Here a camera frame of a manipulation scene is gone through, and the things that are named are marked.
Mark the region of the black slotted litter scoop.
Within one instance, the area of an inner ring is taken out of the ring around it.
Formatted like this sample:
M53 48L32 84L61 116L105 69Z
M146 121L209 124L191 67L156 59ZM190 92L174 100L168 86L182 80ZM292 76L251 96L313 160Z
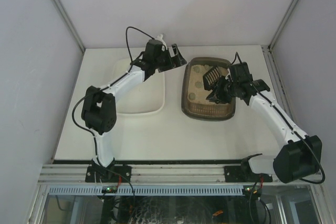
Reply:
M211 91L211 93L206 97L206 100L209 102L218 103L215 90L221 76L222 72L218 66L213 66L203 75L204 90Z

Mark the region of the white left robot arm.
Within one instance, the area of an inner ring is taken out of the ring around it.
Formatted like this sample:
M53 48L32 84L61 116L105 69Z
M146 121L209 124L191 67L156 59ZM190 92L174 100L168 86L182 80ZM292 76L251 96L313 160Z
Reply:
M187 64L177 44L172 44L171 48L174 55L170 54L162 38L150 39L122 76L104 86L87 88L81 119L85 123L83 129L93 136L95 155L92 161L102 172L106 172L115 160L111 132L117 122L119 100L156 72L169 71Z

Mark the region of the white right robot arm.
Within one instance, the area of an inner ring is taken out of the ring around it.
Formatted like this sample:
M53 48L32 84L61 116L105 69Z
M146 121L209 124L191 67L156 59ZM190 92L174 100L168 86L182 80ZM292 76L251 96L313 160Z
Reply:
M254 80L246 62L230 65L223 75L218 66L203 75L207 100L216 104L243 100L268 126L280 151L276 156L255 154L247 158L248 170L253 174L276 175L287 184L295 180L308 182L307 176L321 173L319 183L325 181L321 165L322 142L316 135L302 130L280 107L270 87L262 79Z

